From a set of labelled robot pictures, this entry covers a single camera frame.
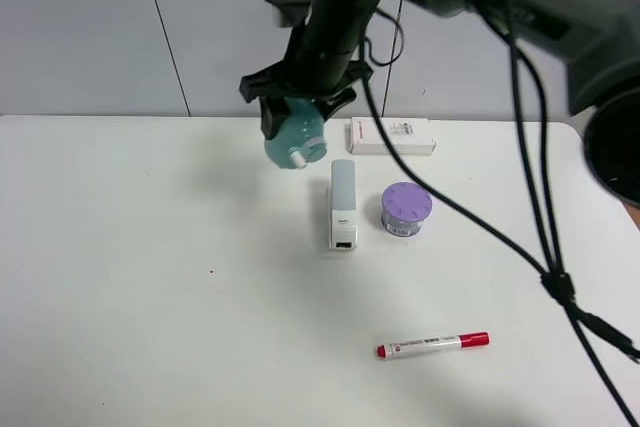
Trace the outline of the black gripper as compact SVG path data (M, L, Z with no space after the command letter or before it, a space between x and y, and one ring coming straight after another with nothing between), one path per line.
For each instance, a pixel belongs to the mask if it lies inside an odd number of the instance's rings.
M259 98L261 131L265 139L274 139L291 114L284 97L314 99L322 118L329 120L356 100L352 87L372 74L367 63L348 55L312 54L298 46L281 61L243 76L239 92L247 103Z

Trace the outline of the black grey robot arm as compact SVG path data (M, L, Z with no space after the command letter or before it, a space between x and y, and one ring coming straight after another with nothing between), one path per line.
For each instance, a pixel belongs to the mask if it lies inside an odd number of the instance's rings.
M503 32L560 59L567 109L594 109L584 155L594 177L620 200L639 201L639 0L407 0L439 17L485 16ZM355 98L371 76L352 56L380 0L271 0L291 31L284 58L241 79L246 102L261 105L261 129L277 135L289 98L308 99L324 117Z

